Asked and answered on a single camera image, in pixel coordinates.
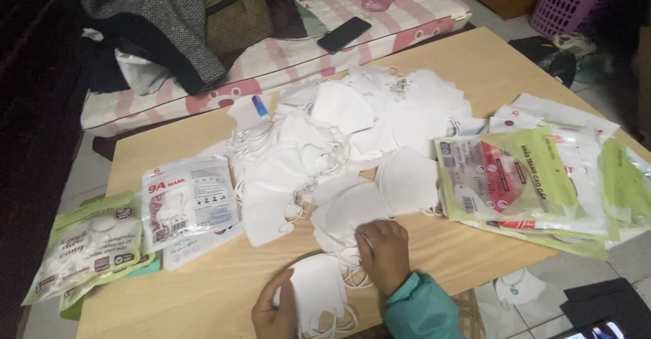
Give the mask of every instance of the mattress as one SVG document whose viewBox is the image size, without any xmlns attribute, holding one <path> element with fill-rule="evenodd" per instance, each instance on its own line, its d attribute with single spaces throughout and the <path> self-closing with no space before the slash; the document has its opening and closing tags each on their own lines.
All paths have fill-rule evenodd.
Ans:
<svg viewBox="0 0 651 339">
<path fill-rule="evenodd" d="M 470 9 L 462 0 L 297 0 L 329 30 L 353 16 L 372 27 L 345 49 L 330 55 L 318 38 L 302 41 L 267 38 L 247 48 L 215 90 L 189 96 L 168 79 L 154 94 L 132 91 L 88 93 L 81 125 L 95 136 L 110 137 L 145 125 L 231 105 L 244 95 L 264 94 L 345 71 L 434 35 L 463 27 Z"/>
</svg>

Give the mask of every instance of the barcode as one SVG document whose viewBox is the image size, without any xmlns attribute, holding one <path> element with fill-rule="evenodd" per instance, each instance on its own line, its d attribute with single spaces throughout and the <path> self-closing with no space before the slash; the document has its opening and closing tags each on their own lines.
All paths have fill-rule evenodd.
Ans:
<svg viewBox="0 0 651 339">
<path fill-rule="evenodd" d="M 463 198 L 463 209 L 466 213 L 474 213 L 477 209 L 475 208 L 475 201 L 471 196 L 464 196 Z"/>
<path fill-rule="evenodd" d="M 165 240 L 167 240 L 167 230 L 163 228 L 162 230 L 156 231 L 156 234 L 154 235 L 154 244 Z"/>
<path fill-rule="evenodd" d="M 185 229 L 187 221 L 186 220 L 181 220 L 172 225 L 172 235 L 175 235 L 177 232 L 182 231 Z"/>
<path fill-rule="evenodd" d="M 456 168 L 456 161 L 453 157 L 444 157 L 443 165 L 447 168 Z"/>
</svg>

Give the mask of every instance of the smartphone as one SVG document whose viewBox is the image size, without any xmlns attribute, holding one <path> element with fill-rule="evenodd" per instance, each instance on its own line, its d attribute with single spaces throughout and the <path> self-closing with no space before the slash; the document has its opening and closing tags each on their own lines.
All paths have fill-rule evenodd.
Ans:
<svg viewBox="0 0 651 339">
<path fill-rule="evenodd" d="M 573 330 L 554 336 L 553 339 L 626 339 L 626 336 L 619 325 L 612 321 L 605 321 L 582 330 Z"/>
<path fill-rule="evenodd" d="M 341 51 L 346 45 L 360 37 L 368 29 L 370 29 L 370 22 L 366 22 L 359 17 L 353 17 L 341 24 L 337 29 L 324 35 L 316 43 L 325 49 L 326 52 L 334 54 Z"/>
</svg>

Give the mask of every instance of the gray knit fabric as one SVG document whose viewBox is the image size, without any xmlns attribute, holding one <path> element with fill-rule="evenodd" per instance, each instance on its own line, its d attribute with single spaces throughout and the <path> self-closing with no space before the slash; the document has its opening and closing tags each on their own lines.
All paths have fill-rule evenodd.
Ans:
<svg viewBox="0 0 651 339">
<path fill-rule="evenodd" d="M 106 19 L 117 13 L 144 17 L 192 63 L 207 84 L 226 73 L 206 45 L 204 0 L 81 0 L 81 4 L 94 19 Z"/>
</svg>

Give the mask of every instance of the wooden table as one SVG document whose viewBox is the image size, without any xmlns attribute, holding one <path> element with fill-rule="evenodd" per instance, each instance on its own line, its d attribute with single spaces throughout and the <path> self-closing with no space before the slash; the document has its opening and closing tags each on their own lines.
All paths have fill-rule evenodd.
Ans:
<svg viewBox="0 0 651 339">
<path fill-rule="evenodd" d="M 527 92 L 598 114 L 486 28 L 474 29 L 372 62 L 403 74 L 430 68 L 466 92 L 473 115 L 486 118 Z M 229 137 L 226 109 L 131 136 L 117 144 L 107 194 L 139 190 L 147 170 L 195 155 Z M 651 154 L 623 132 L 639 155 Z M 411 267 L 431 274 L 450 295 L 526 267 L 556 250 L 422 214 L 398 219 L 410 233 Z M 250 310 L 278 271 L 319 251 L 309 221 L 258 248 L 245 235 L 174 273 L 122 278 L 86 298 L 78 338 L 254 338 Z M 378 324 L 374 288 L 349 290 L 358 330 Z"/>
</svg>

